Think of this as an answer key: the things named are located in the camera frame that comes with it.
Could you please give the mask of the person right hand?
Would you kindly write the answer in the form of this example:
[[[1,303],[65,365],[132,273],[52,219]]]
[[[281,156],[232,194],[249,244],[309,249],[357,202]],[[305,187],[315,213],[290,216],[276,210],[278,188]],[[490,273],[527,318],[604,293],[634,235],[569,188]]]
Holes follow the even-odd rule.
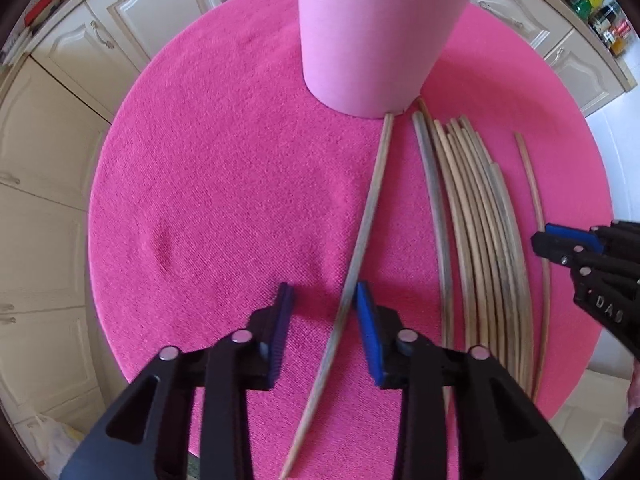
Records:
[[[627,442],[638,434],[640,426],[640,362],[634,360],[631,382],[627,391],[628,418],[625,422],[623,435]]]

